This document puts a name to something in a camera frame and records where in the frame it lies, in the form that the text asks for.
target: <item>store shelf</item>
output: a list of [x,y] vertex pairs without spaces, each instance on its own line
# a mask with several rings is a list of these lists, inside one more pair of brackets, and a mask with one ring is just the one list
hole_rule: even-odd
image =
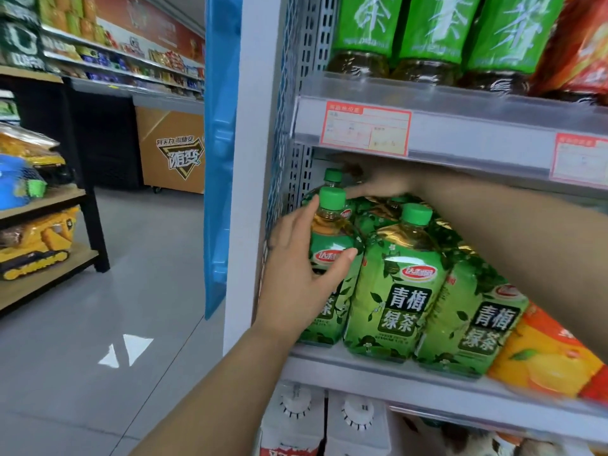
[[124,75],[124,76],[131,76],[133,78],[137,78],[137,79],[144,80],[144,81],[150,81],[152,83],[160,83],[165,86],[175,86],[177,88],[188,89],[188,90],[194,91],[194,92],[201,92],[200,89],[189,88],[187,86],[180,85],[177,83],[169,83],[169,82],[163,81],[161,79],[152,78],[151,76],[141,75],[139,73],[129,72],[127,70],[121,70],[119,68],[106,67],[106,66],[102,66],[100,64],[91,64],[90,62],[85,62],[83,60],[76,60],[76,59],[68,58],[67,56],[63,56],[62,54],[57,54],[57,53],[53,53],[50,51],[45,51],[44,55],[46,57],[48,57],[49,59],[60,60],[62,62],[68,62],[70,64],[77,64],[80,67],[93,68],[95,70],[103,70],[104,72],[116,73],[118,75]]
[[40,81],[50,81],[51,83],[63,83],[60,76],[52,73],[35,72],[23,68],[0,66],[0,75],[18,76],[19,78],[31,78]]
[[118,97],[131,97],[135,95],[145,95],[151,98],[167,97],[171,99],[179,99],[187,102],[199,102],[193,97],[178,96],[164,91],[156,91],[154,89],[141,88],[122,83],[109,83],[107,81],[89,80],[83,78],[71,78],[72,88],[76,91],[105,94]]
[[141,62],[142,64],[146,64],[146,65],[151,66],[151,67],[160,68],[161,70],[168,70],[169,72],[177,73],[178,75],[186,76],[186,77],[188,77],[190,79],[201,80],[201,78],[199,78],[197,76],[189,75],[186,72],[182,72],[181,70],[176,70],[174,68],[167,67],[167,66],[164,66],[162,64],[159,64],[158,62],[155,62],[153,60],[144,59],[144,58],[141,58],[141,57],[136,56],[134,54],[129,54],[129,53],[126,53],[124,51],[120,51],[118,49],[112,48],[110,46],[102,45],[100,43],[96,43],[94,41],[87,40],[86,38],[81,38],[79,36],[75,36],[75,35],[72,35],[70,33],[66,33],[63,30],[59,30],[57,28],[53,28],[53,27],[50,27],[48,25],[42,24],[42,30],[44,30],[45,32],[50,33],[50,34],[52,34],[54,36],[62,38],[64,40],[67,40],[68,42],[74,42],[74,43],[77,43],[77,44],[80,44],[80,45],[87,45],[87,46],[90,46],[90,47],[95,48],[95,49],[100,49],[100,50],[103,50],[103,51],[109,51],[109,52],[118,54],[119,56],[123,56],[123,57],[129,58],[131,60],[136,60],[138,62]]
[[88,246],[73,243],[70,257],[62,263],[55,264],[46,270],[22,276],[11,282],[0,280],[0,309],[10,306],[21,299],[41,291],[43,288],[67,278],[73,272],[84,270],[93,263],[97,251]]
[[86,192],[75,185],[49,189],[45,197],[33,200],[25,206],[0,210],[0,228],[77,205],[85,195]]
[[[331,102],[347,110],[354,104],[355,111],[368,108],[361,115],[332,114]],[[378,128],[387,144],[373,144]],[[579,152],[566,157],[571,147],[558,145],[558,134],[604,140],[591,156],[585,154],[589,148],[577,147]],[[305,145],[608,189],[608,150],[603,148],[608,109],[603,107],[325,72],[303,80],[292,135]],[[558,179],[562,173],[565,180]]]
[[365,395],[403,412],[502,429],[540,440],[582,439],[608,445],[608,408],[579,400],[531,398],[490,378],[468,381],[332,348],[296,345],[282,379]]

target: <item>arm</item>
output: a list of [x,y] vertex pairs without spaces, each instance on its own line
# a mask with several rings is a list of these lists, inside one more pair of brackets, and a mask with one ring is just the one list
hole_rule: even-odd
[[253,326],[131,456],[251,453],[289,350],[345,278],[357,253],[346,250],[325,275],[313,274],[308,247],[318,205],[314,198],[279,222],[270,238],[272,252]]
[[411,192],[499,273],[608,362],[608,216],[450,169],[365,159],[349,198]]

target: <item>hand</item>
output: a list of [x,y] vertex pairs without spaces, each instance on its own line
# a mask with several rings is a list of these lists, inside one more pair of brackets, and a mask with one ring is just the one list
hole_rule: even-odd
[[254,328],[277,334],[292,344],[323,310],[357,255],[355,248],[347,249],[323,275],[313,273],[308,248],[318,207],[319,197],[315,196],[306,207],[284,216],[269,240],[271,251]]
[[448,168],[370,155],[340,154],[344,171],[361,176],[365,182],[346,187],[346,198],[364,196],[393,197],[404,193],[422,196],[424,185],[437,175],[456,174]]

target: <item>tiled floor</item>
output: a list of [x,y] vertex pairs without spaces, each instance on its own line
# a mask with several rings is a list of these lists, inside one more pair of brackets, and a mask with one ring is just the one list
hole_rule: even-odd
[[221,357],[223,307],[203,319],[203,197],[97,195],[112,269],[0,319],[11,456],[125,456]]

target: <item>blue panel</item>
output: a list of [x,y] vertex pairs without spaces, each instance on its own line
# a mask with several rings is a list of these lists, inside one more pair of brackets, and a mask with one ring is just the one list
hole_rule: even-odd
[[226,294],[243,0],[207,0],[205,318]]

